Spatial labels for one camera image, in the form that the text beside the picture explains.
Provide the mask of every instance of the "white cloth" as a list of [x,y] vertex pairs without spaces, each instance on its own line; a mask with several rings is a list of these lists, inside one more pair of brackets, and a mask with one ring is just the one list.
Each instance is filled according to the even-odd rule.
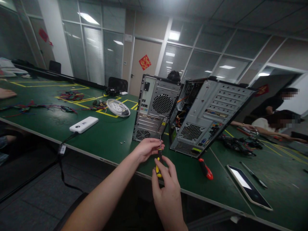
[[270,127],[267,119],[264,119],[264,118],[256,119],[251,125],[254,126],[254,127],[263,128],[263,129],[265,129],[269,132],[275,132],[275,130],[276,130],[276,128]]

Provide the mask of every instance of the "screwdriver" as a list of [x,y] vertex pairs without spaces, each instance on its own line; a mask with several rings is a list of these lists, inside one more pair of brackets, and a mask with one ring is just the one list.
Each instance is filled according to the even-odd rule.
[[206,166],[204,160],[202,158],[199,159],[199,164],[201,166],[201,170],[203,175],[208,178],[209,180],[213,180],[213,174],[211,172],[211,170]]
[[247,171],[252,175],[252,177],[256,181],[258,181],[263,186],[263,188],[267,188],[267,186],[243,162],[240,161],[240,164],[242,164],[247,169]]
[[[162,151],[162,149],[161,149],[161,134],[159,135],[159,141],[160,141],[160,146],[159,146],[159,149],[158,149],[158,158],[157,158],[157,160],[158,160],[159,162],[161,162],[162,164],[164,164],[163,158],[162,158],[162,153],[163,153],[163,151]],[[161,175],[161,172],[160,172],[160,170],[159,170],[159,168],[158,168],[157,165],[156,165],[156,176],[159,177],[159,178],[162,178],[162,177],[163,177],[163,176]]]

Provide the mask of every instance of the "hand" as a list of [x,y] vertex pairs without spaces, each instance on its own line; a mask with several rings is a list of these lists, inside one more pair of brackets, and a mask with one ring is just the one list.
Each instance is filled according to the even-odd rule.
[[188,230],[182,212],[181,187],[177,180],[174,164],[167,157],[162,156],[169,166],[169,170],[155,159],[155,163],[163,176],[165,187],[160,189],[158,177],[152,171],[152,189],[154,204],[165,230]]
[[0,99],[10,98],[14,96],[17,96],[14,91],[0,88]]
[[243,124],[242,127],[247,128],[248,130],[255,131],[256,128],[250,124]]
[[[161,141],[161,149],[164,150],[165,145]],[[140,163],[145,162],[150,155],[158,154],[160,146],[160,140],[155,138],[145,138],[138,144],[138,146],[132,151],[131,155],[137,157]]]

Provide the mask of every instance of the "ceiling light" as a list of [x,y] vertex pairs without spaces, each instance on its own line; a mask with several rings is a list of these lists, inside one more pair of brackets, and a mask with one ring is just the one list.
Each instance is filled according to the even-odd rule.
[[221,68],[224,68],[224,69],[233,69],[233,68],[235,68],[235,67],[228,66],[228,65],[224,65],[224,66],[221,66]]
[[117,44],[119,44],[119,45],[123,45],[123,43],[120,42],[120,41],[115,41],[115,40],[114,40],[114,42],[117,43]]
[[258,74],[259,76],[269,76],[269,74],[267,74],[267,73],[260,73],[260,74]]
[[169,33],[169,39],[178,41],[180,38],[180,32],[171,30]]
[[92,24],[97,24],[99,25],[99,23],[97,21],[94,20],[94,18],[92,18],[90,15],[88,15],[87,13],[78,13],[81,17],[83,17],[86,21],[92,23]]
[[169,52],[166,52],[166,55],[167,55],[167,56],[171,56],[171,57],[174,57],[174,56],[175,56],[174,53],[169,53]]

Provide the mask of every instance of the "workbench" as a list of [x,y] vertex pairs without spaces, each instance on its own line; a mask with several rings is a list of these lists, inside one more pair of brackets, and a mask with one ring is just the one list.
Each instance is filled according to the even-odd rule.
[[[7,105],[28,104],[34,100],[35,104],[51,103],[68,106],[78,113],[31,108],[30,112],[35,115],[3,117],[18,113],[17,109],[10,109],[0,112],[0,120],[8,124],[60,144],[71,135],[70,126],[88,116],[96,117],[99,122],[85,133],[68,141],[67,147],[114,166],[117,166],[138,145],[138,142],[132,141],[138,107],[136,96],[114,97],[131,111],[129,117],[122,118],[114,115],[109,109],[106,112],[81,110],[92,106],[94,100],[106,101],[108,98],[102,96],[102,90],[78,82],[52,81],[41,77],[37,79],[13,77],[8,81],[2,81],[0,87],[18,94],[17,97],[1,100],[1,108]],[[82,101],[66,101],[58,96],[59,90],[77,90],[84,94],[84,98]],[[268,142],[264,143],[263,150],[254,150],[256,157],[247,157],[225,148],[221,141],[215,141],[203,155],[214,176],[214,180],[210,181],[202,174],[196,159],[169,149],[167,132],[166,130],[162,137],[166,145],[163,154],[175,164],[183,193],[223,208],[228,212],[226,216],[239,214],[280,230],[308,230],[306,219],[308,174],[303,171],[304,168],[308,168],[307,157],[283,145],[276,146]],[[245,137],[232,126],[227,127],[224,134],[237,138]],[[142,163],[136,174],[151,179],[155,165],[154,158],[155,156],[151,156],[146,163]],[[268,186],[268,189],[263,189],[243,168],[240,161],[243,161]],[[242,169],[274,210],[267,211],[250,203],[235,183],[226,165]],[[189,227],[202,222],[204,224],[206,219],[208,218],[196,221]]]

